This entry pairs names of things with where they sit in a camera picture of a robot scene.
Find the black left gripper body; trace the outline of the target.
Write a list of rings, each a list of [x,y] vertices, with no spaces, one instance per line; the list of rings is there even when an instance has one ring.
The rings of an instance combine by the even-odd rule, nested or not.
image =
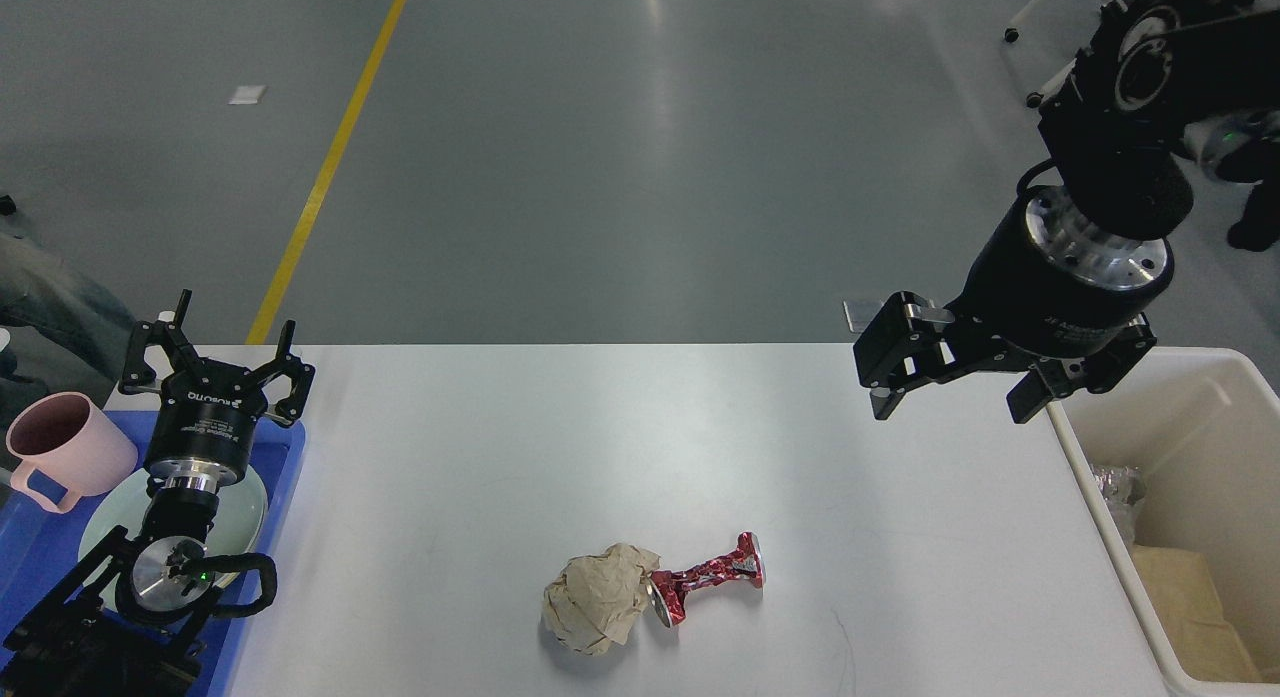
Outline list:
[[[161,489],[215,492],[244,480],[266,396],[236,381],[169,375],[143,457]]]

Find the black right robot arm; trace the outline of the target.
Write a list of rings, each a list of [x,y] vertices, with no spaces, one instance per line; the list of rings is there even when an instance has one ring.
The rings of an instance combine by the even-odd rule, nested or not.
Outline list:
[[[1111,1],[1038,113],[1048,159],[1019,179],[960,295],[892,293],[855,341],[876,419],[978,372],[1019,375],[1018,425],[1116,388],[1155,347],[1144,311],[1193,208],[1176,159],[1252,187],[1230,246],[1277,242],[1277,0]]]

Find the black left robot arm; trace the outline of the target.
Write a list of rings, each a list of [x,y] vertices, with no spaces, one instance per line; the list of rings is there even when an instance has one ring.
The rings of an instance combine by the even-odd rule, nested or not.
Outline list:
[[[160,405],[145,451],[82,393],[27,407],[5,445],[20,460],[12,489],[42,509],[70,513],[83,497],[146,497],[137,527],[115,523],[87,547],[3,639],[5,696],[186,696],[202,671],[210,622],[255,616],[278,593],[269,538],[270,495],[238,551],[219,518],[236,518],[232,492],[259,480],[251,457],[261,425],[292,428],[315,370],[293,350],[284,322],[259,366],[201,356],[183,324],[191,293],[169,317],[138,322],[118,391],[155,393]]]

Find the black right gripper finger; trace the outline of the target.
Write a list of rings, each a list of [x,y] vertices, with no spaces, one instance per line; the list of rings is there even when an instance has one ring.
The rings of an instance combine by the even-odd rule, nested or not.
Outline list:
[[[869,390],[873,418],[881,422],[919,388],[1011,364],[1010,347],[988,325],[914,292],[891,293],[852,352],[860,386]]]
[[[1156,347],[1147,315],[1140,313],[1117,336],[1087,358],[1034,358],[1027,373],[1006,395],[1014,423],[1025,425],[1051,402],[1073,393],[1108,393],[1119,386],[1148,350]]]

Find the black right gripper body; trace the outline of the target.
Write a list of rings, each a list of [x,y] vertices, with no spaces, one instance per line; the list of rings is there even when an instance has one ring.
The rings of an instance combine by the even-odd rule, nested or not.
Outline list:
[[[1085,358],[1170,286],[1167,240],[1129,240],[1093,226],[1062,185],[1015,200],[946,306],[1020,350]]]

